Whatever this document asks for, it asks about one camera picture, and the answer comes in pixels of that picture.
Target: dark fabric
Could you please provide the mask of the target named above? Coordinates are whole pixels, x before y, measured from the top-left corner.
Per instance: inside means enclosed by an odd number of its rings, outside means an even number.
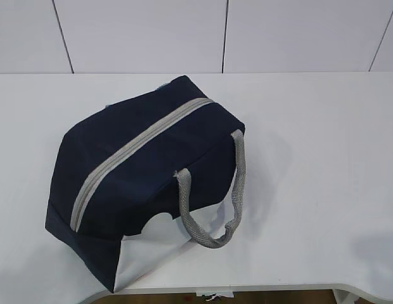
[[[228,135],[195,163],[187,165],[192,175],[190,211],[217,204],[228,192],[235,172],[235,143]],[[179,217],[178,181],[171,175],[157,193],[132,213],[126,215],[124,234],[141,233],[150,217],[167,212]]]
[[[128,218],[139,214],[139,207],[170,180],[175,171],[194,163],[224,137],[232,140],[230,133],[242,128],[243,125],[217,103],[194,111],[144,145],[103,179],[86,208],[79,232],[99,238],[120,239],[124,232],[139,231],[143,226],[135,227]],[[232,146],[222,153],[217,157],[230,160],[222,168],[234,169]],[[211,165],[215,162],[216,159],[212,159]],[[233,176],[233,172],[227,173],[230,178]],[[229,177],[217,180],[215,187],[196,207],[201,208],[210,198],[226,194]],[[194,201],[194,193],[191,192],[191,201]],[[178,201],[173,198],[171,205],[177,208]],[[158,213],[153,209],[149,211],[147,214],[141,212],[141,216],[150,219]]]
[[[182,76],[157,91],[112,104],[72,127],[60,146],[50,190],[62,219],[70,223],[81,185],[100,163],[150,125],[199,97],[206,96]]]
[[[221,105],[205,105],[159,134],[112,170],[90,199],[78,232],[72,207],[86,177],[150,125],[187,101],[206,98],[183,76],[79,122],[61,143],[51,181],[46,229],[68,244],[113,292],[123,235],[139,234],[160,212],[179,216],[175,171],[192,174],[190,209],[220,202],[235,171],[231,133],[244,125]]]
[[[75,233],[64,223],[49,203],[46,230],[69,245],[84,261],[89,271],[112,293],[119,262],[120,241],[111,241]]]

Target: navy blue bag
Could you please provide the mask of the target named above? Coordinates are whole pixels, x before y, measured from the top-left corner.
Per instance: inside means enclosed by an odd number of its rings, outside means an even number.
[[[220,248],[242,217],[244,130],[186,76],[108,106],[65,134],[46,229],[111,292],[190,239]],[[235,217],[214,239],[230,192]]]

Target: white bag panel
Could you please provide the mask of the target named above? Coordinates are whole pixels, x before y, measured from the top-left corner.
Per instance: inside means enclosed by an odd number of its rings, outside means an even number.
[[[220,202],[194,210],[191,215],[209,233],[217,232],[222,222],[217,223],[215,219],[222,204]],[[190,239],[181,217],[173,220],[169,213],[152,217],[141,234],[124,236],[120,245],[114,292],[155,268],[159,261],[180,249]]]

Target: bag handle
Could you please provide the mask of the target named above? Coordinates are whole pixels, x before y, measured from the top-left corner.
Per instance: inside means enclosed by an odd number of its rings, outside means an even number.
[[[241,130],[234,131],[231,136],[235,142],[236,149],[236,178],[231,195],[235,217],[226,223],[224,226],[226,232],[221,237],[217,239],[212,238],[190,215],[190,171],[184,168],[176,174],[179,188],[179,212],[181,214],[181,220],[191,238],[207,248],[220,248],[227,244],[242,220],[243,191],[246,178],[245,144]]]

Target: floor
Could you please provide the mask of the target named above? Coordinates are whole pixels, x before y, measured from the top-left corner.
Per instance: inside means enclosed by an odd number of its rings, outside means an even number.
[[[305,291],[256,291],[235,293],[234,298],[215,300],[222,304],[336,304],[331,290]],[[125,296],[106,296],[92,304],[202,304],[204,298],[195,294],[131,294]],[[360,299],[356,304],[371,304]]]

